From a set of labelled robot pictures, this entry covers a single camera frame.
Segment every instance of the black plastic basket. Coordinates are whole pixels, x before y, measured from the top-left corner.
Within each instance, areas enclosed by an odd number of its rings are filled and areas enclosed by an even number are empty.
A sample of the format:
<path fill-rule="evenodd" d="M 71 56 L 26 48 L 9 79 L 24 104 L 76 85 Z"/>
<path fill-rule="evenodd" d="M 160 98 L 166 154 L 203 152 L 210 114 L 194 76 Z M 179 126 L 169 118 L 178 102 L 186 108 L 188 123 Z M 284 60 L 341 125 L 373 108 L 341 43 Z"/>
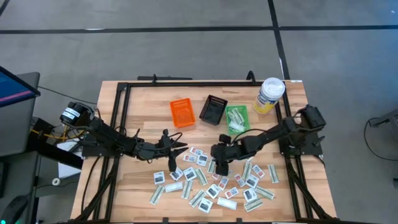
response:
<path fill-rule="evenodd" d="M 199 118 L 207 123 L 219 125 L 228 101 L 209 95 Z"/>

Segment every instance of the yellow label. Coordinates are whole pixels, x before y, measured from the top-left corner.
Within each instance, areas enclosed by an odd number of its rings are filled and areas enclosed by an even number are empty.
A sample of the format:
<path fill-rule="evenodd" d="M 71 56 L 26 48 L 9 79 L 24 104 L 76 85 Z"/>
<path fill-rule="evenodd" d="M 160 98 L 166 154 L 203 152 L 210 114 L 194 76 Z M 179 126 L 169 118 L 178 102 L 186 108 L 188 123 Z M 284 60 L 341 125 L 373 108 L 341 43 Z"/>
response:
<path fill-rule="evenodd" d="M 271 103 L 270 101 L 265 103 L 261 103 L 257 99 L 254 101 L 254 110 L 256 110 L 257 113 L 268 113 L 268 111 L 272 110 L 274 106 L 275 103 Z"/>

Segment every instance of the plastic bottle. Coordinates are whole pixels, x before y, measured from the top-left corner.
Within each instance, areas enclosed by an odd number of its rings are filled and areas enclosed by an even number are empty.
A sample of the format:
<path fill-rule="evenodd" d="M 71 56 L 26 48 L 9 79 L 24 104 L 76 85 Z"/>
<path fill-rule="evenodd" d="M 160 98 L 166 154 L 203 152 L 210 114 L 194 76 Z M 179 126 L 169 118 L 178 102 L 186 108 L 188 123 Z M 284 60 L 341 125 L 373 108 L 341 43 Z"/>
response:
<path fill-rule="evenodd" d="M 268 113 L 284 94 L 285 89 L 285 83 L 280 79 L 267 78 L 262 83 L 259 94 L 254 101 L 254 110 L 260 114 Z"/>

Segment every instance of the white bottle cap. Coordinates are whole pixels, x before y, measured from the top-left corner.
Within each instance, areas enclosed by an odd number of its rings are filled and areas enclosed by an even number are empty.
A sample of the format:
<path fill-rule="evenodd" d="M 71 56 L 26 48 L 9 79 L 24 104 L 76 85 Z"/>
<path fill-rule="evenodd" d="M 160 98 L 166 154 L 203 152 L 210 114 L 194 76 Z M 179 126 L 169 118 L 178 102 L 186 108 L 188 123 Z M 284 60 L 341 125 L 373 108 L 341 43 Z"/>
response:
<path fill-rule="evenodd" d="M 261 91 L 269 100 L 278 100 L 285 92 L 285 84 L 278 78 L 267 78 L 261 85 Z"/>

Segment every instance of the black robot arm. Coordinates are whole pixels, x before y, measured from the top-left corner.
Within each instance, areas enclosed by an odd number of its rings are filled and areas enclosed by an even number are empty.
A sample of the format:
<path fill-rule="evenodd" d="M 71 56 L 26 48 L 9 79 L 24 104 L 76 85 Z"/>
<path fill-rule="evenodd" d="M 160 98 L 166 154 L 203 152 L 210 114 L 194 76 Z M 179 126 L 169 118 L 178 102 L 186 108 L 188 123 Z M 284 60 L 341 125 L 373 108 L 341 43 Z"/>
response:
<path fill-rule="evenodd" d="M 139 129 L 135 136 L 127 137 L 126 133 L 116 131 L 105 124 L 102 119 L 97 118 L 94 110 L 82 103 L 70 102 L 60 119 L 63 124 L 69 127 L 88 131 L 101 146 L 107 149 L 136 157 L 142 161 L 168 157 L 171 172 L 174 172 L 177 168 L 175 158 L 188 149 L 184 147 L 187 145 L 186 143 L 178 142 L 181 133 L 176 140 L 173 140 L 167 129 L 163 130 L 163 135 L 157 144 L 145 142 L 145 140 L 137 137 Z"/>
<path fill-rule="evenodd" d="M 296 123 L 300 114 L 301 123 Z M 230 142 L 231 138 L 220 136 L 220 143 L 211 147 L 211 156 L 216 161 L 216 173 L 228 175 L 228 163 L 233 160 L 247 159 L 255 156 L 265 144 L 280 138 L 288 138 L 291 147 L 305 145 L 305 137 L 310 133 L 322 130 L 326 125 L 318 108 L 307 105 L 295 114 L 257 136 L 246 136 Z"/>

